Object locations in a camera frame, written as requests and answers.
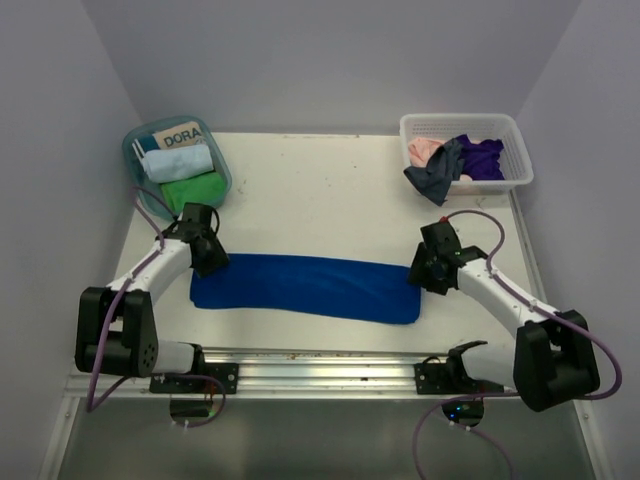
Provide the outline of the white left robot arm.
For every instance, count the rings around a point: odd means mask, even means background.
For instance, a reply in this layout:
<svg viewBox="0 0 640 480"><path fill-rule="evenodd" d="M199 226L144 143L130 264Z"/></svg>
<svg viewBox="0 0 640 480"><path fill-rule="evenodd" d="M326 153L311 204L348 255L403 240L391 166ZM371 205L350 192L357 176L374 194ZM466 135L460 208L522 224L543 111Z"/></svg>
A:
<svg viewBox="0 0 640 480"><path fill-rule="evenodd" d="M74 355L79 371L129 378L172 374L189 393L205 386L208 369L199 362L199 346L159 340L154 305L183 273L206 278L229 265L212 226L218 221L214 208L186 204L131 270L81 294Z"/></svg>

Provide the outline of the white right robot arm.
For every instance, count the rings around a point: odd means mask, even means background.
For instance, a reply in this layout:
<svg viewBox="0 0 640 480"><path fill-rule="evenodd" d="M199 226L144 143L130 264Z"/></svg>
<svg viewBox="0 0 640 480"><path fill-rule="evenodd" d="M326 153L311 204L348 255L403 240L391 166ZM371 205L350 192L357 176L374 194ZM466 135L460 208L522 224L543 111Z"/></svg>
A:
<svg viewBox="0 0 640 480"><path fill-rule="evenodd" d="M464 247L441 219L422 227L408 281L429 293L457 290L473 299L511 335L511 347L475 340L449 350L445 379L451 389L476 393L483 382L515 390L533 411L594 393L600 375L588 325L575 310L557 312L501 275L493 257Z"/></svg>

